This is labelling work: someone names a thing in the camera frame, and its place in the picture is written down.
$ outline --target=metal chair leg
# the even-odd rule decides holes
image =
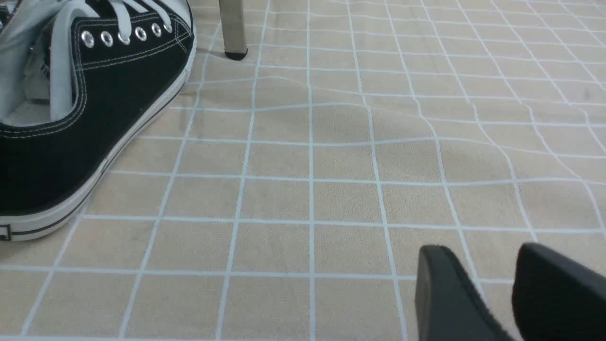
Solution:
[[[242,60],[248,53],[244,33],[243,0],[219,0],[225,55],[233,60]]]

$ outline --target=metal eyelet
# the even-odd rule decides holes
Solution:
[[[108,31],[101,32],[101,41],[107,47],[111,47],[113,45],[113,37]]]
[[[155,22],[151,25],[151,31],[158,38],[162,36],[162,29],[160,28],[160,25],[156,24]]]
[[[95,46],[95,37],[93,37],[89,31],[82,31],[80,38],[82,39],[82,42],[84,42],[84,46],[89,49],[92,49],[93,46]]]
[[[120,34],[120,32],[118,32],[118,40],[120,40],[120,42],[123,43],[124,45],[130,45],[130,37],[124,39],[124,38],[122,38],[122,35]]]
[[[137,36],[137,38],[139,38],[140,41],[147,40],[147,33],[145,32],[144,29],[142,29],[140,27],[135,28],[135,35]]]

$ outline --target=floor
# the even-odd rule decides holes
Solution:
[[[192,4],[181,96],[0,246],[0,340],[416,340],[427,243],[519,338],[521,243],[606,274],[604,0],[245,0],[243,62]]]

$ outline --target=canvas sneaker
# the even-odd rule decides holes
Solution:
[[[0,240],[61,227],[187,82],[187,0],[19,0],[0,15]]]

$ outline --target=white stitching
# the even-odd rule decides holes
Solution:
[[[82,68],[82,70],[85,70],[85,71],[86,71],[86,70],[100,69],[100,68],[103,68],[103,67],[108,67],[108,66],[114,66],[114,65],[125,64],[125,63],[130,62],[130,61],[134,61],[134,60],[137,60],[137,59],[145,58],[145,57],[148,57],[148,56],[153,56],[153,55],[158,54],[158,53],[160,53],[160,52],[162,52],[162,51],[168,50],[168,49],[170,49],[171,47],[174,47],[175,45],[181,45],[181,41],[183,41],[183,40],[185,40],[185,38],[184,38],[184,39],[182,39],[182,40],[180,40],[180,41],[179,41],[179,44],[174,42],[172,45],[169,45],[169,46],[167,46],[167,47],[164,47],[164,48],[163,48],[163,49],[161,49],[161,50],[155,50],[153,53],[148,53],[148,54],[146,54],[146,55],[137,56],[137,57],[135,57],[135,58],[128,59],[128,60],[125,60],[125,61],[113,62],[113,63],[110,63],[110,64],[97,65],[97,66],[91,66],[91,67],[84,67],[84,68]]]
[[[178,38],[184,38],[187,37],[187,34],[183,34]],[[82,70],[90,70],[90,69],[95,69],[97,67],[102,67],[105,65],[105,63],[107,62],[112,62],[112,61],[119,61],[121,59],[124,59],[123,62],[127,62],[127,61],[131,61],[131,60],[135,60],[138,58],[133,58],[133,57],[138,57],[141,55],[147,55],[150,52],[153,52],[155,50],[161,49],[162,47],[166,46],[166,45],[170,45],[170,46],[174,46],[176,43],[173,40],[167,41],[165,43],[163,43],[162,45],[158,45],[156,47],[154,47],[153,49],[147,50],[147,51],[143,51],[143,52],[138,52],[138,53],[134,53],[132,55],[128,55],[128,56],[122,56],[122,57],[116,57],[116,58],[110,58],[110,59],[104,59],[102,61],[94,61],[94,62],[87,62],[84,63],[81,66]]]
[[[149,16],[152,16],[153,13],[151,14],[146,14],[144,15],[144,17],[139,17],[137,18],[137,20],[133,21],[133,22],[139,22],[139,21],[143,21],[144,18],[147,19]],[[83,82],[83,78],[84,78],[84,71],[82,69],[82,62],[81,62],[81,53],[80,53],[80,45],[78,44],[78,32],[80,29],[80,26],[85,25],[85,24],[89,24],[89,23],[94,23],[97,24],[99,22],[114,22],[114,19],[96,19],[96,20],[86,20],[86,21],[81,21],[79,23],[77,23],[74,31],[73,31],[73,43],[76,46],[76,61],[75,61],[75,69],[76,69],[76,82],[78,84],[78,86],[83,90],[82,91],[82,97],[78,98],[78,103],[76,105],[76,110],[74,111],[73,114],[71,114],[71,118],[65,120],[65,121],[59,121],[56,124],[52,124],[49,126],[45,126],[42,128],[37,128],[37,129],[30,129],[30,130],[22,130],[22,131],[7,131],[4,129],[0,128],[0,133],[13,133],[16,134],[14,136],[10,136],[10,135],[2,135],[0,134],[0,137],[3,138],[12,138],[12,139],[17,139],[17,138],[30,138],[30,137],[37,137],[37,136],[43,136],[43,135],[50,135],[53,133],[57,133],[60,132],[62,130],[65,130],[67,128],[69,128],[72,124],[74,124],[82,115],[84,108],[86,107],[86,101],[87,101],[87,91],[86,91],[86,83]],[[96,26],[108,26],[110,24],[101,24],[101,25],[96,25]],[[29,134],[29,135],[22,135],[24,133],[29,133],[29,132],[38,132],[44,130],[43,133],[37,133],[37,134]]]
[[[183,44],[181,44],[181,41],[179,40],[179,25],[175,25],[175,41],[177,42],[177,44],[179,44],[179,46],[181,46],[181,49],[183,50],[183,52],[185,52],[185,54],[187,54],[187,50],[185,49],[185,46],[183,46]]]

